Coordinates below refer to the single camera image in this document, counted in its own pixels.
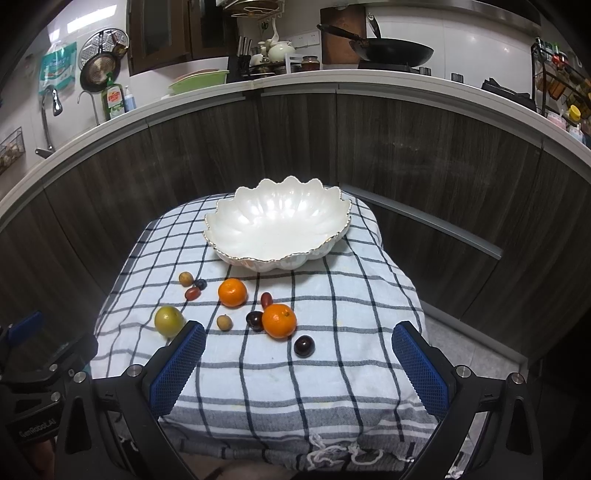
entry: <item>orange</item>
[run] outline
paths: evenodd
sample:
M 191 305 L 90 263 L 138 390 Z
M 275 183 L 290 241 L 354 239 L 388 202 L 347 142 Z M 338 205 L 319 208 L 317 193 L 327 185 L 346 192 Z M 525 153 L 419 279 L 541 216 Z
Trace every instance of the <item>orange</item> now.
M 262 326 L 273 338 L 287 338 L 296 331 L 296 314 L 287 305 L 273 303 L 262 313 Z
M 217 290 L 220 301 L 226 307 L 239 307 L 248 297 L 246 285 L 237 278 L 228 278 Z

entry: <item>sink faucet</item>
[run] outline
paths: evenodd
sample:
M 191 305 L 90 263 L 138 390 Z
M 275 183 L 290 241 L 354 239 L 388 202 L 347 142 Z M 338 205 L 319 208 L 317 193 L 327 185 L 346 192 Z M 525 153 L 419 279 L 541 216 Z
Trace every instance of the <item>sink faucet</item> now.
M 57 96 L 57 90 L 54 85 L 48 85 L 45 90 L 43 90 L 43 94 L 41 95 L 41 121 L 43 122 L 43 132 L 45 133 L 45 140 L 47 141 L 47 150 L 42 148 L 37 148 L 35 153 L 40 157 L 47 158 L 51 155 L 55 149 L 53 148 L 53 144 L 51 143 L 51 138 L 49 138 L 49 128 L 47 126 L 47 115 L 45 113 L 45 98 L 47 94 L 50 93 L 53 100 L 53 116 L 58 116 L 60 113 L 64 111 L 64 108 L 61 105 L 60 98 Z
M 90 93 L 88 90 L 82 90 L 80 92 L 80 95 L 78 95 L 78 104 L 80 103 L 80 97 L 82 96 L 83 93 L 88 93 L 88 95 L 90 96 L 90 100 L 92 100 L 92 109 L 95 111 L 95 122 L 96 122 L 96 126 L 98 127 L 100 125 L 99 116 L 96 113 L 95 98 L 92 95 L 92 93 Z

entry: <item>plastic bag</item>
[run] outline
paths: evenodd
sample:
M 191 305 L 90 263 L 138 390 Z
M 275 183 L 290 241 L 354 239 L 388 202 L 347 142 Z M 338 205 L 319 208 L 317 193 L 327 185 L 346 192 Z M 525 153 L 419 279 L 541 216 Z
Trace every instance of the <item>plastic bag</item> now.
M 57 44 L 41 59 L 39 71 L 39 94 L 48 85 L 63 90 L 76 81 L 76 42 L 69 45 Z

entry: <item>wire basket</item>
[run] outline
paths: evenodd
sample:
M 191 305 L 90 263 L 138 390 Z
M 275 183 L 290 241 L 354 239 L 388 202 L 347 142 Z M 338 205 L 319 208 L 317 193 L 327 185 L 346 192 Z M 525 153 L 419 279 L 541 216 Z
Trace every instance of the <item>wire basket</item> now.
M 25 153 L 22 128 L 18 127 L 0 144 L 0 175 Z

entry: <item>frying pan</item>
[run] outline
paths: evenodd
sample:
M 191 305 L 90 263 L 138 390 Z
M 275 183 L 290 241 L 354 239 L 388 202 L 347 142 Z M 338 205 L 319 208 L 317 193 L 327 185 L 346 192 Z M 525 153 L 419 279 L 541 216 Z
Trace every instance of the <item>frying pan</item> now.
M 101 36 L 99 52 L 89 58 L 82 67 L 80 85 L 89 92 L 100 92 L 107 88 L 107 73 L 112 73 L 115 81 L 120 69 L 120 59 L 110 51 L 103 51 Z
M 366 61 L 418 67 L 433 55 L 433 49 L 420 43 L 392 38 L 363 38 L 332 25 L 320 24 L 322 32 L 348 38 L 354 52 Z

